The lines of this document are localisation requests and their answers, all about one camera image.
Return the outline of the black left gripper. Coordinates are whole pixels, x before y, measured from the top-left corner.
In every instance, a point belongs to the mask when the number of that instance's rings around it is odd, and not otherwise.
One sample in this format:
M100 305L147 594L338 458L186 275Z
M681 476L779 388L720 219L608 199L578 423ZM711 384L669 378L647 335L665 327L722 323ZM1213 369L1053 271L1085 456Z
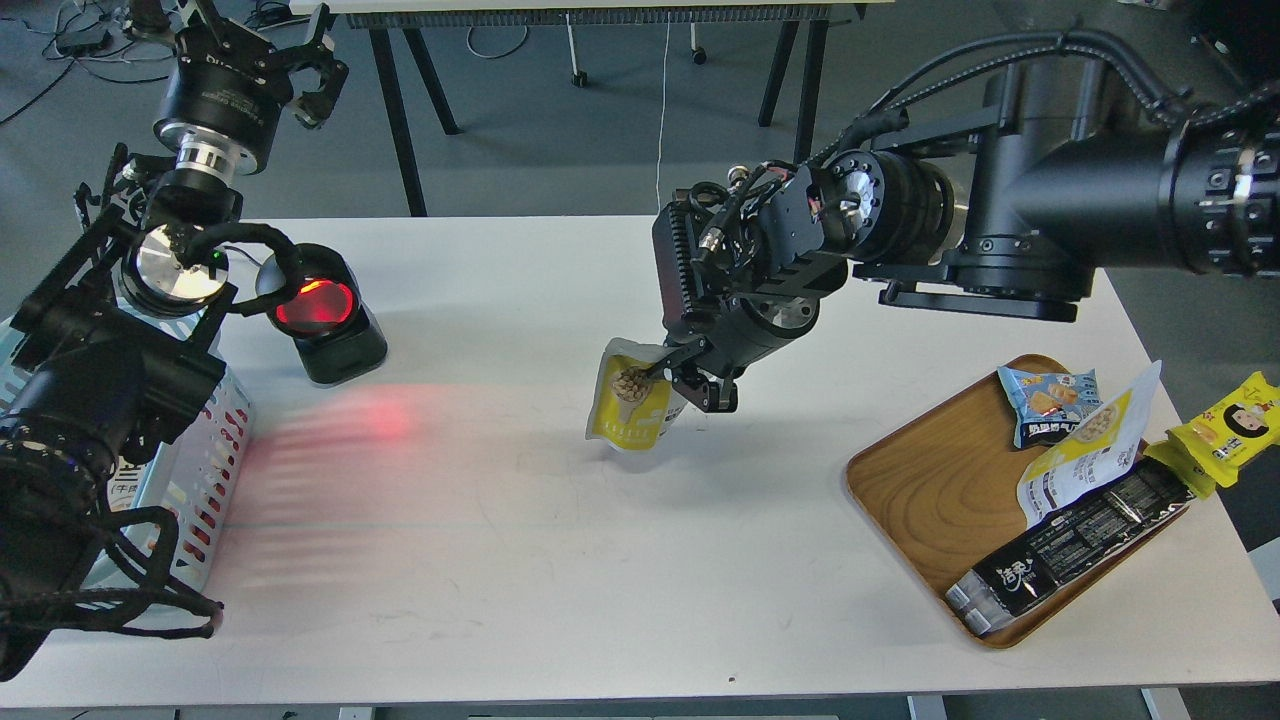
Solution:
M200 131L223 137L233 152L238 174L257 174L269 163L284 106L307 129L332 117L349 76L334 55L329 31L335 14L319 5L308 19L308 37L285 50L289 73L311 70L317 86L296 99L285 70L262 69L275 46L243 26L228 26L214 1L177 1L183 26L174 29L163 1L128 1L125 36L177 46L178 65L170 78L154 132L177 150L184 135Z

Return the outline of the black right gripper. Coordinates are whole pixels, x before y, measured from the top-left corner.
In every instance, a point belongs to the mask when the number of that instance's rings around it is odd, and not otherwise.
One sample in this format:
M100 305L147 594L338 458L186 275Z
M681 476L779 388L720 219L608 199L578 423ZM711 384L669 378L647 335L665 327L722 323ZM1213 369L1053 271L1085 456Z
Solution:
M735 167L677 190L652 227L667 354L628 379L672 387L704 413L735 413L745 369L805 336L844 287L844 237L828 238L808 167Z

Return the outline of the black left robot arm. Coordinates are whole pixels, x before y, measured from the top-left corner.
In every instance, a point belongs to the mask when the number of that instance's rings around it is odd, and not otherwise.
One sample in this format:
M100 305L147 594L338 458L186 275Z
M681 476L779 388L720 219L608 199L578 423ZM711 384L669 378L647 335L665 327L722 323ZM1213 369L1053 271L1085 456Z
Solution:
M129 32L172 47L154 133L163 156L119 145L101 192L81 188L82 234L10 320L12 364L27 373L3 413L3 679L58 630L207 638L223 607L173 571L178 516L114 510L122 462L175 443L227 374L212 351L224 319L265 315L297 338L319 319L294 305L319 287L325 250L243 222L237 176L261 172L283 111L315 129L348 68L319 4L302 44L278 47L211 1L131 5Z

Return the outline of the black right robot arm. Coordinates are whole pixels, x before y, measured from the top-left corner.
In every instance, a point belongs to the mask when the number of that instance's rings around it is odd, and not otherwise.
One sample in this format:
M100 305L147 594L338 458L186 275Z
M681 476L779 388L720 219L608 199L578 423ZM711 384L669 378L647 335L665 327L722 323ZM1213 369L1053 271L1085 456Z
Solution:
M680 190L653 225L666 342L644 379L732 413L736 379L849 278L896 307L1071 322L1098 268L1277 274L1277 81L1193 104L1119 37L998 35L801 161Z

